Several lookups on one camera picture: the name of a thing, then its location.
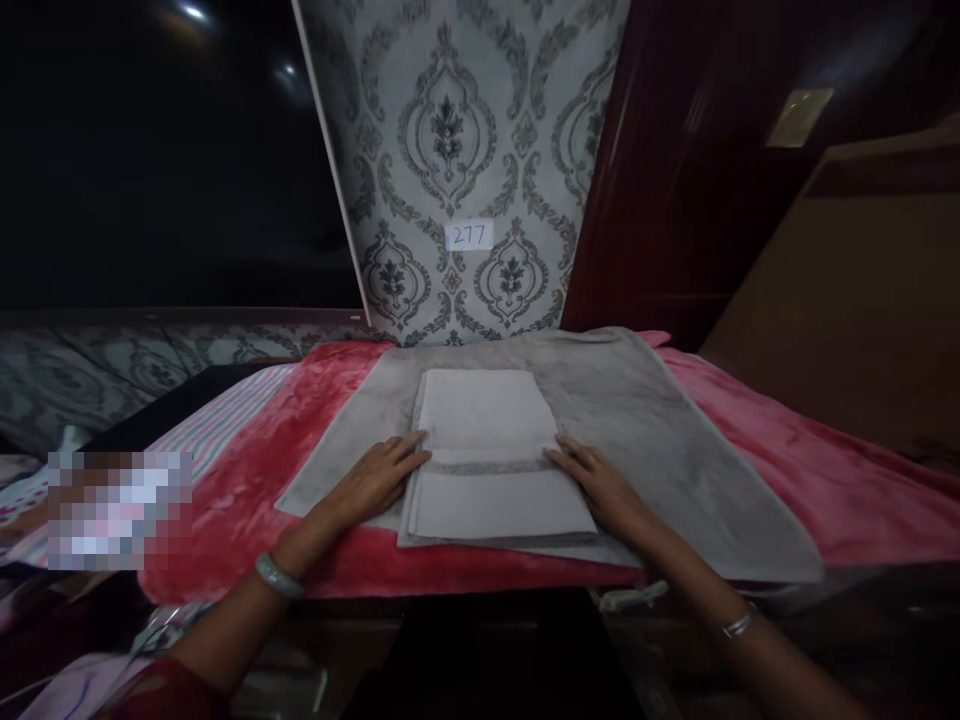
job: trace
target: hand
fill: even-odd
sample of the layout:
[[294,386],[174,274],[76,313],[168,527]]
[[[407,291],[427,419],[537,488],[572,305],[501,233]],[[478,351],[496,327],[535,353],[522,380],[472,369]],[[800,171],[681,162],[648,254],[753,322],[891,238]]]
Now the hand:
[[411,454],[425,434],[415,432],[374,445],[314,510],[341,532],[386,512],[403,493],[406,477],[430,459],[427,450]]
[[665,527],[597,448],[568,437],[557,436],[557,442],[566,453],[544,448],[544,455],[577,481],[590,512],[609,533],[626,543],[644,545]]

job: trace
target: gray towel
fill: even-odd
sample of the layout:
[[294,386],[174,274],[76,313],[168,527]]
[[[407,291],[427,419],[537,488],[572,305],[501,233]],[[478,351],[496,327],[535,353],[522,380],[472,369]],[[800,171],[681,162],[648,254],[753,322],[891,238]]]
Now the gray towel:
[[[623,328],[388,351],[334,418],[277,509],[305,515],[370,445],[410,432],[421,376],[432,368],[532,372],[561,432],[599,447],[644,501],[724,577],[767,582],[822,577],[806,529],[687,398],[657,354]],[[396,503],[371,524],[398,530],[400,510]],[[603,532],[600,538],[598,545],[540,551],[638,565],[616,540]]]

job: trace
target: forearm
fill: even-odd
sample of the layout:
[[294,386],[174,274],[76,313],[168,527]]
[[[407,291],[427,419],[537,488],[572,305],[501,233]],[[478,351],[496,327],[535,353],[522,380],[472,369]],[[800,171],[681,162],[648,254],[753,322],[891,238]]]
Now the forearm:
[[778,718],[868,718],[846,690],[761,617],[734,638],[723,634],[748,604],[679,535],[657,521],[632,544],[650,560],[716,638],[734,672]]
[[[322,509],[318,515],[304,518],[270,553],[277,567],[298,582],[340,532],[322,517]],[[256,571],[251,572],[173,646],[169,657],[230,697],[289,604]]]

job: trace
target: damask wallpaper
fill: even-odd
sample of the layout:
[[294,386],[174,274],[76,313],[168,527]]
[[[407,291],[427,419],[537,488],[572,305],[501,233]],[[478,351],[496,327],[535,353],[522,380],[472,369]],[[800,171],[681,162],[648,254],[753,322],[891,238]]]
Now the damask wallpaper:
[[[374,327],[0,333],[0,432],[55,448],[208,365],[556,327],[628,0],[301,0]],[[494,218],[492,251],[443,225]]]

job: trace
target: sleeve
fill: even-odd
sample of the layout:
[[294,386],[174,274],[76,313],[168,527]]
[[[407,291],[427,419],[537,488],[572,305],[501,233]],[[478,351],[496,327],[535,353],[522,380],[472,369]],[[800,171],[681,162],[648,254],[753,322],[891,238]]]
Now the sleeve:
[[161,658],[128,680],[94,720],[228,720],[230,703],[176,660]]

